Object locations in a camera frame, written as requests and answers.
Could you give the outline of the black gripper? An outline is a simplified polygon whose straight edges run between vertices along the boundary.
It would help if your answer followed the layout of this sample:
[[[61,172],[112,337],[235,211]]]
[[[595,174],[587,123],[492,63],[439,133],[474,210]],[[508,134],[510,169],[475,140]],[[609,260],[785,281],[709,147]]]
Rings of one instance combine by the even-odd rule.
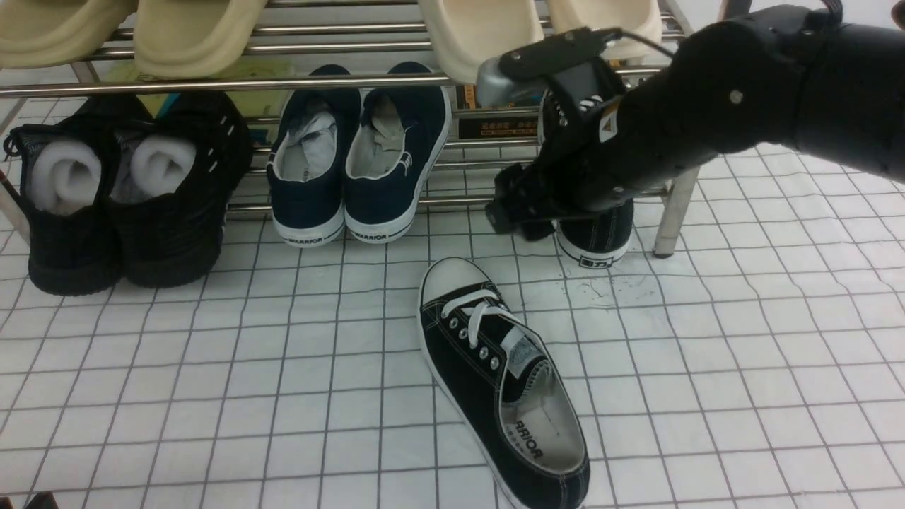
[[[559,132],[537,157],[502,170],[486,216],[497,234],[539,240],[560,219],[584,219],[621,205],[637,193],[637,129],[621,113],[624,82],[604,60],[571,68],[517,71],[511,62],[485,63],[485,97],[503,100],[549,91],[559,106]]]

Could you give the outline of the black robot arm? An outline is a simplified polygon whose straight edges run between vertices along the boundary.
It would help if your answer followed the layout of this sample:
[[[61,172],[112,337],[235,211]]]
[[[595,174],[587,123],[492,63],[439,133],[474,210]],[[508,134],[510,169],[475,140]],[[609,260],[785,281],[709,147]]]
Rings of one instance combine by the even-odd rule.
[[[838,1],[782,4],[692,33],[631,89],[602,58],[628,36],[579,27],[479,68],[481,104],[549,91],[565,119],[532,163],[496,177],[495,232],[543,239],[556,221],[597,216],[760,143],[903,181],[903,32],[844,23]]]

